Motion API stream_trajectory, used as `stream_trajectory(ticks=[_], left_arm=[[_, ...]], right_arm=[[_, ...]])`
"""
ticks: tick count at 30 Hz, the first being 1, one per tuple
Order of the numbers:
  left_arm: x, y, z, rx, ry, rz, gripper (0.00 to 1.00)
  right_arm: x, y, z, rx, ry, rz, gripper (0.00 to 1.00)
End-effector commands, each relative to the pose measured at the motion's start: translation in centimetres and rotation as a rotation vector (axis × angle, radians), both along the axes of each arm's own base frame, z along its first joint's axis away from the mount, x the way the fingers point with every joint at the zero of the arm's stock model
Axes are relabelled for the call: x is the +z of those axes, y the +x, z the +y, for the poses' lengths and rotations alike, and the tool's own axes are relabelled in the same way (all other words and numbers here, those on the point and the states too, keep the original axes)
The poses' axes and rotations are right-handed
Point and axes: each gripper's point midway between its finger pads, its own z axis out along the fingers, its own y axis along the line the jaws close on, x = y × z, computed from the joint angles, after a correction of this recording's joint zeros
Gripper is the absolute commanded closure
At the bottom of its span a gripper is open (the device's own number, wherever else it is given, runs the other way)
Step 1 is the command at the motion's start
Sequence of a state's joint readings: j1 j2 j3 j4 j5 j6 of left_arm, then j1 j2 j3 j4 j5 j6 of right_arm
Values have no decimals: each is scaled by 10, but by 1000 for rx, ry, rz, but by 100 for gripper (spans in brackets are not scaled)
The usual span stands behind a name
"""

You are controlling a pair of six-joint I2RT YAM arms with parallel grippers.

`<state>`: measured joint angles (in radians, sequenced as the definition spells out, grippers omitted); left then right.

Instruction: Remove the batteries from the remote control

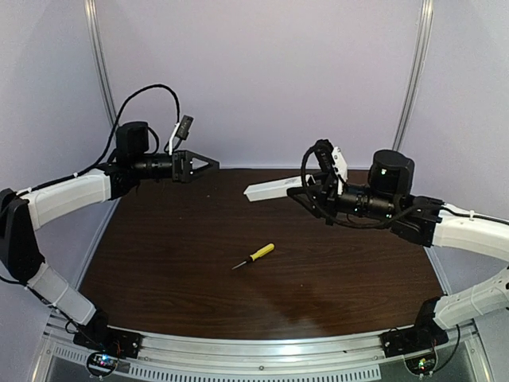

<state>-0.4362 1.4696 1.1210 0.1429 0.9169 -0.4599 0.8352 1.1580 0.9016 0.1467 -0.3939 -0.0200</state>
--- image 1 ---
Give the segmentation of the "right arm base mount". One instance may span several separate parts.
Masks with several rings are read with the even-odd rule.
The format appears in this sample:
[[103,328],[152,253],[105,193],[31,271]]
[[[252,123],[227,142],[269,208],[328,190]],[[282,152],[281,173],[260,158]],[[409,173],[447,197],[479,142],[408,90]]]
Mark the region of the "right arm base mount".
[[379,335],[386,358],[432,349],[449,341],[448,334],[435,324],[390,329]]

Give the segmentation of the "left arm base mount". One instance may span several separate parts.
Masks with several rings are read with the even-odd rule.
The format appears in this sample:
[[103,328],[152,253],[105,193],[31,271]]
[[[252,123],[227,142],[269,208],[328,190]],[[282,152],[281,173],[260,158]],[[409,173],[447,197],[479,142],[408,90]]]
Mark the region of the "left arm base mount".
[[106,336],[98,340],[92,335],[83,334],[79,329],[74,335],[73,343],[87,349],[93,349],[101,353],[120,359],[136,359],[142,344],[142,335],[124,329],[107,327]]

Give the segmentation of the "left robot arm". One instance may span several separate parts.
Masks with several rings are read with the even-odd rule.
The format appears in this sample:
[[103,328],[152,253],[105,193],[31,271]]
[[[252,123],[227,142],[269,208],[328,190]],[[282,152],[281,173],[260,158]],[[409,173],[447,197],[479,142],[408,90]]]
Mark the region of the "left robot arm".
[[147,180],[189,183],[220,164],[182,150],[192,118],[185,116],[170,135],[169,148],[150,150],[154,130],[148,123],[125,123],[115,130],[115,147],[106,160],[62,180],[33,188],[1,191],[1,264],[6,284],[25,288],[75,326],[75,335],[104,346],[110,335],[108,316],[52,266],[39,245],[38,231],[69,221],[89,207],[117,201]]

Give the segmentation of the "white remote control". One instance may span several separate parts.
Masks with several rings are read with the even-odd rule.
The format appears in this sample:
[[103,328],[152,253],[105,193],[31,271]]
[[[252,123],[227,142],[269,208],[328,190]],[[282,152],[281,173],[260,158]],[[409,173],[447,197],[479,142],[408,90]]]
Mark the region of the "white remote control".
[[288,177],[276,181],[249,185],[243,191],[243,195],[249,202],[264,201],[287,197],[289,189],[299,187],[302,187],[300,176]]

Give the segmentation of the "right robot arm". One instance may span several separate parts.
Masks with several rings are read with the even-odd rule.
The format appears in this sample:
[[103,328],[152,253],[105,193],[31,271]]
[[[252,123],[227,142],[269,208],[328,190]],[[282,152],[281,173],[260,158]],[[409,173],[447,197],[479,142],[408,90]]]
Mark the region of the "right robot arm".
[[[459,209],[432,197],[414,196],[414,161],[394,150],[378,150],[367,184],[347,183],[326,141],[301,161],[300,185],[286,194],[328,225],[388,229],[422,247],[455,248],[508,259],[508,222]],[[508,306],[508,270],[461,292],[423,302],[414,326],[441,332]]]

